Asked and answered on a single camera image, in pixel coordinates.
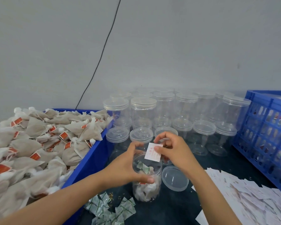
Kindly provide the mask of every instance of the blue plastic bin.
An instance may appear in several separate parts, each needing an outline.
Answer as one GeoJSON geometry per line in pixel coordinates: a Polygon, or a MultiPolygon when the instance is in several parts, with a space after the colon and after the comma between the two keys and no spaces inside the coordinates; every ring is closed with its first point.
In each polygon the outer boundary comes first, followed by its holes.
{"type": "Polygon", "coordinates": [[[252,103],[233,146],[281,190],[281,91],[248,90],[245,98],[252,103]]]}
{"type": "MultiPolygon", "coordinates": [[[[55,109],[57,111],[75,111],[75,109],[55,109]]],[[[87,112],[89,113],[90,111],[97,111],[97,110],[77,110],[79,113],[82,114],[82,112],[87,112]]],[[[76,167],[76,169],[73,171],[69,179],[66,181],[66,183],[63,185],[63,188],[66,188],[83,178],[86,178],[87,176],[97,173],[98,171],[102,170],[108,160],[108,157],[111,154],[111,148],[107,148],[106,145],[106,133],[108,129],[112,127],[113,121],[110,122],[108,127],[101,133],[103,140],[101,141],[96,141],[94,145],[91,147],[89,152],[86,154],[86,156],[81,160],[79,165],[76,167]]],[[[82,211],[81,207],[77,212],[75,212],[64,224],[66,225],[72,225],[76,224],[79,215],[82,211]]]]}

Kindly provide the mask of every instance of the dark table surface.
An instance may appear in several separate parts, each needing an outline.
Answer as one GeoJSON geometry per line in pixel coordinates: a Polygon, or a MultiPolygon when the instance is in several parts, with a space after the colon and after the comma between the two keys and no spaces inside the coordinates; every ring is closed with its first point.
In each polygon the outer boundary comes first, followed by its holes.
{"type": "MultiPolygon", "coordinates": [[[[218,157],[209,153],[207,156],[196,156],[198,162],[206,170],[208,167],[223,170],[237,176],[240,179],[255,181],[259,186],[265,185],[270,188],[275,186],[257,170],[237,149],[229,148],[227,157],[218,157]]],[[[153,202],[139,202],[135,200],[136,214],[125,220],[125,225],[170,225],[170,224],[195,224],[199,212],[202,210],[197,193],[191,188],[189,182],[186,190],[175,192],[161,184],[160,195],[153,202]]],[[[133,196],[132,184],[108,189],[107,193],[113,194],[112,211],[117,207],[122,198],[133,196]]],[[[91,224],[94,215],[83,210],[77,224],[91,224]]]]}

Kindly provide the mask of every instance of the white label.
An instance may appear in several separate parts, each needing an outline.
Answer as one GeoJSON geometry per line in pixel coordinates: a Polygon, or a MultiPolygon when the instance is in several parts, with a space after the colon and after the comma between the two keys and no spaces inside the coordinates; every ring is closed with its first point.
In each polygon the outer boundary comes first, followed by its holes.
{"type": "Polygon", "coordinates": [[[159,161],[160,161],[161,154],[157,153],[157,152],[154,150],[154,147],[155,147],[155,146],[163,147],[163,145],[154,144],[154,143],[149,143],[148,149],[147,149],[147,151],[146,151],[145,159],[147,159],[147,160],[153,160],[153,161],[159,162],[159,161]]]}

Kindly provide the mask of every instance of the stack of paper labels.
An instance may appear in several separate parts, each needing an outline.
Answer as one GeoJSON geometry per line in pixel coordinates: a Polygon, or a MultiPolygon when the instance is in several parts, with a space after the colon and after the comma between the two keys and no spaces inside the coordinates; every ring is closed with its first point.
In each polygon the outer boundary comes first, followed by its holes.
{"type": "Polygon", "coordinates": [[[92,225],[124,225],[124,220],[136,213],[133,197],[129,200],[124,197],[120,205],[115,208],[116,213],[109,211],[108,203],[110,201],[111,199],[105,192],[94,196],[85,204],[86,210],[96,216],[92,220],[92,225]]]}
{"type": "MultiPolygon", "coordinates": [[[[281,225],[281,191],[266,186],[259,187],[254,181],[241,180],[225,171],[207,168],[207,174],[244,225],[281,225]]],[[[204,212],[196,220],[208,225],[204,212]]]]}

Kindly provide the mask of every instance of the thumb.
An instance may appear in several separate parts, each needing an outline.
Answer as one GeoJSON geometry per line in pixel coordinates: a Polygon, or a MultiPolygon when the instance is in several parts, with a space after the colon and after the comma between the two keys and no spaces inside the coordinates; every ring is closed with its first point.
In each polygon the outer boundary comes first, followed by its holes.
{"type": "Polygon", "coordinates": [[[155,146],[154,150],[158,152],[159,154],[165,155],[166,157],[169,157],[171,149],[165,148],[165,147],[160,147],[160,146],[155,146]]]}
{"type": "Polygon", "coordinates": [[[138,174],[136,173],[135,176],[136,181],[140,183],[149,183],[153,184],[155,182],[154,178],[152,176],[146,175],[146,174],[138,174]]]}

